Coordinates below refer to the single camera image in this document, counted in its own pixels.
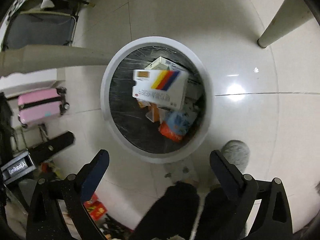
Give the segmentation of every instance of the fabric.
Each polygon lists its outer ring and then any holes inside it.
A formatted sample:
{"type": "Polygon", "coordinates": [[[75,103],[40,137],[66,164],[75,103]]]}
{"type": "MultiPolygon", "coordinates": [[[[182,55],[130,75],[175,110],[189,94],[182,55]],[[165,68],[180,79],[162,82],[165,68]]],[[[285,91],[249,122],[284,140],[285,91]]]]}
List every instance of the fabric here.
{"type": "MultiPolygon", "coordinates": [[[[199,196],[190,184],[178,182],[167,189],[142,218],[129,240],[188,240],[197,215],[199,196]]],[[[211,191],[204,203],[195,240],[210,239],[236,208],[222,188],[211,191]]],[[[239,239],[245,236],[245,230],[239,239]]]]}

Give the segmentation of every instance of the suitcase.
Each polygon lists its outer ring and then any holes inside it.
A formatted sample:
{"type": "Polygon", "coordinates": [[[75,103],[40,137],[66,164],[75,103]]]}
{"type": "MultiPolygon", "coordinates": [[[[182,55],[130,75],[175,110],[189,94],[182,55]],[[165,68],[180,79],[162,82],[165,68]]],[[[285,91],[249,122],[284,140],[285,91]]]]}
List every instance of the suitcase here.
{"type": "Polygon", "coordinates": [[[65,88],[51,88],[27,93],[18,97],[18,119],[28,128],[59,117],[70,107],[66,102],[65,88]]]}

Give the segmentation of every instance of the trash can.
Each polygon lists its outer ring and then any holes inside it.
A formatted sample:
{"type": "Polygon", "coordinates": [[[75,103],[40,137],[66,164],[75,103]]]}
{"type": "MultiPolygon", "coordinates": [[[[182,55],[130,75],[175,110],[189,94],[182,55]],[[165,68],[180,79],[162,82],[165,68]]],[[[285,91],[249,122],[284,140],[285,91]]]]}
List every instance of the trash can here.
{"type": "Polygon", "coordinates": [[[164,37],[144,37],[120,49],[104,73],[101,109],[107,127],[124,150],[150,163],[172,163],[194,152],[205,139],[211,124],[213,88],[209,74],[200,59],[186,46],[164,37]],[[181,142],[174,142],[159,131],[132,97],[133,70],[144,69],[158,57],[167,58],[183,67],[203,85],[197,101],[200,111],[181,142]]]}

